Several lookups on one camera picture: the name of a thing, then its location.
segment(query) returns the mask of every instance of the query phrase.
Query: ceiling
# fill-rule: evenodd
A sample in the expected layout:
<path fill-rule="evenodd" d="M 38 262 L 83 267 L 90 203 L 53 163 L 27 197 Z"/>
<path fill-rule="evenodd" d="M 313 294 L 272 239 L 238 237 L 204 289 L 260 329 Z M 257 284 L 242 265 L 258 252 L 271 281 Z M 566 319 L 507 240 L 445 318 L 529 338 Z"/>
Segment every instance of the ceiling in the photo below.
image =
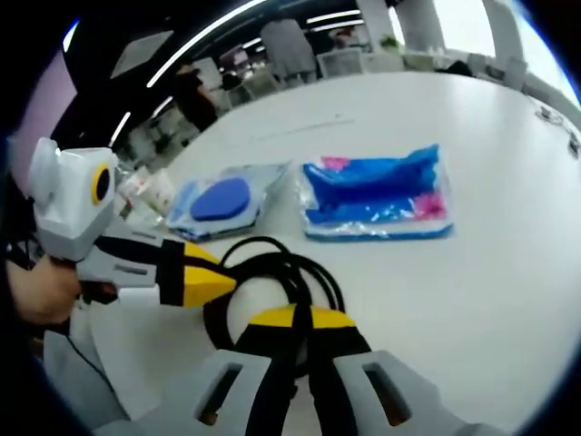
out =
<path fill-rule="evenodd" d="M 131 112 L 120 135 L 122 139 L 151 117 L 155 107 L 167 97 L 167 74 L 152 88 L 146 87 L 160 66 L 207 25 L 247 1 L 212 0 L 185 5 L 167 0 L 163 6 L 117 7 L 82 15 L 65 54 L 78 95 L 57 126 L 54 138 L 64 148 L 107 145 L 123 115 Z M 183 57 L 193 60 L 211 56 L 217 61 L 236 45 L 259 36 L 279 8 L 308 27 L 308 18 L 356 9 L 357 5 L 355 0 L 266 0 L 213 31 Z M 131 41 L 170 30 L 172 36 L 149 61 L 110 78 Z"/>

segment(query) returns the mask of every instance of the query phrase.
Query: ceiling light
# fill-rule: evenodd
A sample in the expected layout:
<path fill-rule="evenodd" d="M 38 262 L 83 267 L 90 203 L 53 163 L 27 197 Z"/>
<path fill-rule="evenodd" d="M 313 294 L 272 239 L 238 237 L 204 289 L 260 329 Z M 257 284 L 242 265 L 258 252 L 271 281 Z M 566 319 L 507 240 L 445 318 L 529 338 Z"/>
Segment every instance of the ceiling light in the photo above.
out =
<path fill-rule="evenodd" d="M 119 125 L 115 129 L 115 132 L 113 133 L 113 136 L 111 137 L 111 141 L 109 142 L 109 148 L 113 147 L 113 144 L 115 143 L 115 141 L 117 141 L 117 136 L 119 136 L 119 134 L 121 133 L 123 126 L 125 125 L 125 123 L 127 123 L 127 120 L 129 119 L 130 116 L 131 112 L 127 112 L 121 119 L 121 122 L 119 123 Z"/>
<path fill-rule="evenodd" d="M 248 43 L 242 45 L 242 48 L 244 50 L 246 50 L 247 48 L 252 47 L 253 45 L 256 45 L 260 41 L 262 41 L 262 38 L 254 38 L 252 41 L 249 41 Z"/>
<path fill-rule="evenodd" d="M 172 96 L 167 97 L 165 100 L 163 100 L 163 103 L 160 104 L 159 106 L 157 106 L 157 108 L 153 111 L 153 115 L 152 118 L 155 118 L 157 115 L 160 114 L 160 112 L 162 111 L 162 109 L 167 106 L 170 101 L 173 100 Z"/>
<path fill-rule="evenodd" d="M 342 18 L 343 16 L 359 15 L 359 14 L 361 14 L 361 11 L 359 9 L 354 9 L 352 11 L 338 12 L 336 14 L 315 16 L 314 18 L 309 18 L 307 20 L 307 24 L 310 25 L 312 23 L 318 23 L 319 21 L 332 20 L 333 18 Z"/>
<path fill-rule="evenodd" d="M 322 25 L 321 27 L 315 27 L 311 29 L 312 32 L 321 32 L 323 30 L 336 29 L 338 27 L 349 27 L 351 25 L 363 25 L 365 22 L 363 20 L 351 20 L 344 21 L 342 23 L 335 23 L 334 25 Z"/>
<path fill-rule="evenodd" d="M 182 48 L 180 48 L 177 52 L 175 52 L 172 57 L 170 57 L 167 61 L 165 61 L 165 64 L 162 65 L 162 67 L 157 70 L 157 73 L 155 73 L 153 75 L 153 77 L 150 79 L 150 81 L 147 83 L 147 87 L 151 88 L 152 86 L 154 86 L 156 84 L 156 82 L 158 80 L 160 80 L 160 77 L 162 77 L 162 75 L 180 58 L 182 57 L 182 55 L 184 53 L 186 53 L 188 50 L 190 50 L 193 46 L 195 46 L 196 44 L 198 44 L 203 38 L 205 38 L 207 35 L 209 35 L 211 32 L 213 32 L 214 30 L 216 30 L 218 27 L 220 27 L 221 25 L 224 25 L 226 23 L 228 23 L 230 20 L 232 20 L 234 17 L 248 11 L 249 9 L 252 9 L 254 6 L 257 6 L 261 3 L 264 3 L 266 0 L 251 0 L 250 2 L 248 2 L 245 5 L 239 6 L 236 9 L 234 9 L 233 11 L 230 11 L 228 14 L 222 16 L 221 18 L 217 19 L 216 21 L 214 21 L 211 25 L 207 26 L 205 29 L 203 29 L 200 33 L 198 33 L 197 35 L 195 35 L 192 39 L 190 39 L 190 41 L 188 41 L 185 45 L 182 46 Z"/>
<path fill-rule="evenodd" d="M 79 22 L 77 21 L 75 24 L 73 24 L 73 27 L 71 27 L 69 29 L 69 31 L 66 33 L 66 35 L 64 36 L 63 49 L 64 49 L 65 53 L 69 50 L 69 46 L 71 45 L 71 40 L 73 39 L 74 31 L 76 30 L 76 27 L 78 25 L 79 25 Z"/>

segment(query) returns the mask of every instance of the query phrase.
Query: plastic bag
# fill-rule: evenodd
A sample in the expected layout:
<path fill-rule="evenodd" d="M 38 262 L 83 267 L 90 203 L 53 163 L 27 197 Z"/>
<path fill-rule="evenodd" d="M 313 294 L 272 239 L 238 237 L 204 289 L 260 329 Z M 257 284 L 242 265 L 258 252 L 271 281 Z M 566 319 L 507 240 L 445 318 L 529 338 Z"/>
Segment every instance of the plastic bag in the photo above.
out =
<path fill-rule="evenodd" d="M 235 166 L 212 178 L 193 179 L 177 193 L 165 224 L 182 238 L 195 242 L 249 232 L 268 208 L 268 200 L 279 186 L 288 166 L 287 163 Z M 243 203 L 244 207 L 228 218 L 194 218 L 195 213 L 192 211 L 201 197 L 212 187 L 233 180 L 242 180 L 247 185 L 248 198 Z"/>
<path fill-rule="evenodd" d="M 447 236 L 453 223 L 439 146 L 404 158 L 321 157 L 297 182 L 305 234 L 322 241 Z"/>

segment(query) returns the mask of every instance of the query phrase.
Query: transparent plastic wrap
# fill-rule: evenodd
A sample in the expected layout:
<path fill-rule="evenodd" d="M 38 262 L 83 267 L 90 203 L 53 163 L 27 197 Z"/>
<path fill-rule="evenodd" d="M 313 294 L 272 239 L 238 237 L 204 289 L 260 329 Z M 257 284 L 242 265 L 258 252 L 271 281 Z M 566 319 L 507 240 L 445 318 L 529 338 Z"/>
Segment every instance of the transparent plastic wrap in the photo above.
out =
<path fill-rule="evenodd" d="M 320 241 L 413 240 L 453 229 L 437 144 L 404 158 L 321 157 L 297 177 L 305 234 Z"/>
<path fill-rule="evenodd" d="M 234 166 L 211 178 L 192 179 L 175 196 L 165 224 L 194 242 L 250 232 L 288 167 L 288 163 Z"/>

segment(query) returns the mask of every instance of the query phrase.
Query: white table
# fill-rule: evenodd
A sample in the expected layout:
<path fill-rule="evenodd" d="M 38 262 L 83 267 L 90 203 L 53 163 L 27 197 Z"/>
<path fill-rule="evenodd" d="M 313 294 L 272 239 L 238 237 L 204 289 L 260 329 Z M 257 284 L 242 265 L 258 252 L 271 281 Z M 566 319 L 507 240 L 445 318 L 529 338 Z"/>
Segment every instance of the white table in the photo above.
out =
<path fill-rule="evenodd" d="M 183 183 L 233 164 L 399 156 L 439 143 L 456 223 L 447 239 L 311 242 L 291 180 L 261 231 L 324 264 L 370 345 L 436 383 L 457 416 L 515 431 L 556 387 L 581 333 L 581 171 L 567 134 L 535 110 L 522 94 L 456 75 L 353 76 L 227 114 L 168 171 Z M 232 243 L 208 247 L 220 256 Z M 249 282 L 234 297 L 234 336 L 254 313 L 284 303 L 274 283 Z M 112 306 L 90 315 L 104 367 L 134 418 L 212 350 L 199 310 Z M 305 381 L 285 431 L 319 434 Z"/>

